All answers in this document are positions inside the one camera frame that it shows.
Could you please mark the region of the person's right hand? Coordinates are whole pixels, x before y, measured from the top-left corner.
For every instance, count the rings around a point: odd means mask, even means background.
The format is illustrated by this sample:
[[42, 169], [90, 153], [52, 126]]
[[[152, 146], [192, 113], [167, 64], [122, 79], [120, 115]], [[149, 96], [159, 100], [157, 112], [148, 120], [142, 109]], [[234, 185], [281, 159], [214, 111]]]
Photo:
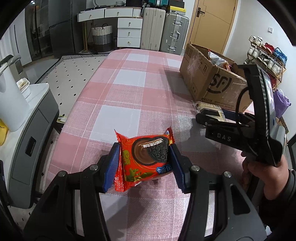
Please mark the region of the person's right hand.
[[241, 152], [244, 157], [243, 167], [243, 188], [246, 190], [250, 183], [251, 174], [264, 183], [264, 195], [268, 200], [276, 199], [283, 191], [289, 178], [288, 163], [284, 155], [277, 167], [266, 166], [255, 161], [255, 157], [247, 152]]

